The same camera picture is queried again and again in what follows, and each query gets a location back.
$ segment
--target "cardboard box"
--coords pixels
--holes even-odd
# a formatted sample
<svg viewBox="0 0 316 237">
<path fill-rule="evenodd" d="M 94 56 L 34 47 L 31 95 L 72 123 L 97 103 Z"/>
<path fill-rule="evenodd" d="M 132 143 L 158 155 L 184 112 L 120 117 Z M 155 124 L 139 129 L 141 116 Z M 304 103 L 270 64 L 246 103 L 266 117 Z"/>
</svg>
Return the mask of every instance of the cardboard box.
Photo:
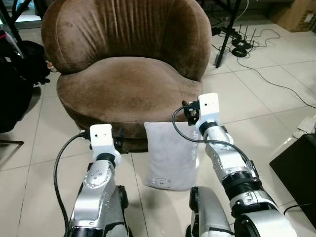
<svg viewBox="0 0 316 237">
<path fill-rule="evenodd" d="M 268 18 L 290 32 L 309 31 L 316 19 L 316 0 L 272 3 Z"/>
</svg>

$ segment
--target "tile floor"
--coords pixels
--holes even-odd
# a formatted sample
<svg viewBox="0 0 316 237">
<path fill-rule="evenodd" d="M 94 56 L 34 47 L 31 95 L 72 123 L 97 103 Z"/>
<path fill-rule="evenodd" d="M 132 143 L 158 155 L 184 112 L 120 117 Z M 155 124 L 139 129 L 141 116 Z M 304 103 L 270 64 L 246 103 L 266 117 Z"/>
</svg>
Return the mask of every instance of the tile floor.
<svg viewBox="0 0 316 237">
<path fill-rule="evenodd" d="M 257 23 L 248 30 L 271 28 L 281 39 L 272 39 L 267 48 L 258 48 L 250 59 L 240 62 L 255 67 L 274 83 L 295 89 L 308 103 L 316 104 L 316 35 L 311 32 L 290 33 L 270 22 Z M 22 38 L 41 42 L 40 29 L 21 30 Z M 257 39 L 263 43 L 273 32 L 264 31 Z M 223 38 L 213 38 L 215 46 Z M 254 160 L 265 189 L 281 210 L 295 203 L 294 198 L 269 167 L 269 162 L 294 142 L 291 133 L 305 116 L 316 114 L 293 93 L 264 82 L 256 72 L 241 67 L 228 55 L 216 69 L 212 63 L 216 49 L 212 48 L 210 63 L 203 77 L 204 92 L 217 92 L 220 98 L 221 121 L 236 144 Z M 78 129 L 66 114 L 56 94 L 58 73 L 52 73 L 51 83 L 35 89 L 29 111 L 9 133 L 0 139 L 23 140 L 14 145 L 0 146 L 0 230 L 6 237 L 57 237 L 64 232 L 52 184 L 54 159 L 61 146 Z M 203 147 L 197 184 L 211 187 L 220 197 L 229 222 L 228 199 L 217 181 L 211 161 Z M 116 180 L 125 185 L 129 197 L 127 221 L 136 237 L 184 237 L 190 223 L 189 192 L 156 190 L 143 185 L 148 153 L 123 156 L 117 168 Z M 60 190 L 68 213 L 91 161 L 88 143 L 76 140 L 61 160 Z M 299 208 L 287 217 L 299 237 L 316 237 L 316 230 Z"/>
</svg>

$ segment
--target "black speaker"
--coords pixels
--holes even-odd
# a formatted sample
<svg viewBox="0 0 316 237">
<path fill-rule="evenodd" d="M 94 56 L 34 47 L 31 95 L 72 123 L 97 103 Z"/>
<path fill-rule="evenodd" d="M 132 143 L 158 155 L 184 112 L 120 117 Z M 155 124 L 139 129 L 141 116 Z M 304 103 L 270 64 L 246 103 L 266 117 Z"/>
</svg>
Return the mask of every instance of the black speaker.
<svg viewBox="0 0 316 237">
<path fill-rule="evenodd" d="M 270 162 L 302 210 L 316 228 L 316 134 L 305 134 Z"/>
</svg>

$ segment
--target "black bag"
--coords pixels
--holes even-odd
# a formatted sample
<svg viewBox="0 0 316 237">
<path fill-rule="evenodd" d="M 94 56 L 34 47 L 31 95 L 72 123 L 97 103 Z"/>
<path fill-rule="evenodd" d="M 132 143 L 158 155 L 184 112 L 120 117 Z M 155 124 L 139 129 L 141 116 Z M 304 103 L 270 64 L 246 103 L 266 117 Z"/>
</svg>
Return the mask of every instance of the black bag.
<svg viewBox="0 0 316 237">
<path fill-rule="evenodd" d="M 49 82 L 44 48 L 23 41 L 28 54 L 22 59 L 15 49 L 0 39 L 0 133 L 11 131 L 26 112 L 32 98 L 33 84 Z"/>
</svg>

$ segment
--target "velvet upholstery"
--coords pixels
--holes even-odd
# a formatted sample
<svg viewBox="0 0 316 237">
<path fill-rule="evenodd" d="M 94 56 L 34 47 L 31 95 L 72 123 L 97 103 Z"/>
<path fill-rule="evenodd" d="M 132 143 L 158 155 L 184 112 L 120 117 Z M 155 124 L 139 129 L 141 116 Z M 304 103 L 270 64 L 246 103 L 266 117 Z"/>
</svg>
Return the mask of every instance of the velvet upholstery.
<svg viewBox="0 0 316 237">
<path fill-rule="evenodd" d="M 123 127 L 125 147 L 138 150 L 145 121 L 170 121 L 202 93 L 211 27 L 195 0 L 55 0 L 42 40 L 77 125 L 111 123 L 114 136 Z"/>
</svg>

